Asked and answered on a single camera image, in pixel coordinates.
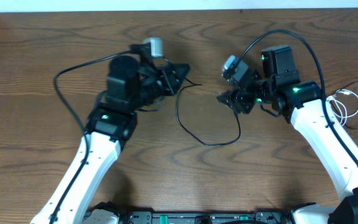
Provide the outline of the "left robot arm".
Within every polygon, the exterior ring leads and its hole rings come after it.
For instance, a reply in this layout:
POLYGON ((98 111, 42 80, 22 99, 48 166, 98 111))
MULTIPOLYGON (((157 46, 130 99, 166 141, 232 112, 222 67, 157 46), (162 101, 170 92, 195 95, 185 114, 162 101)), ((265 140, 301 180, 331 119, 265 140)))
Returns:
POLYGON ((108 56, 107 89, 96 99, 80 146, 63 179, 32 223, 81 223, 104 175, 137 126, 137 110, 173 96, 190 71, 187 63, 156 66, 126 51, 108 56))

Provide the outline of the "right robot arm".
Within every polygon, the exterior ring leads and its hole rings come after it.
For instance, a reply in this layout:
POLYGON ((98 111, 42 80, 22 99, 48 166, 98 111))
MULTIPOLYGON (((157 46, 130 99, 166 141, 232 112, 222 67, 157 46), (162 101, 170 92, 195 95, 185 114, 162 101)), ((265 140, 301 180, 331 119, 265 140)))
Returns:
POLYGON ((309 143, 328 172, 340 204, 300 205, 282 215, 281 223, 358 223, 358 147, 337 120, 314 81, 300 80, 289 46, 261 51, 264 74, 230 56, 222 76, 234 87, 217 97, 235 114, 250 113, 254 105, 270 104, 274 117, 283 116, 309 143))

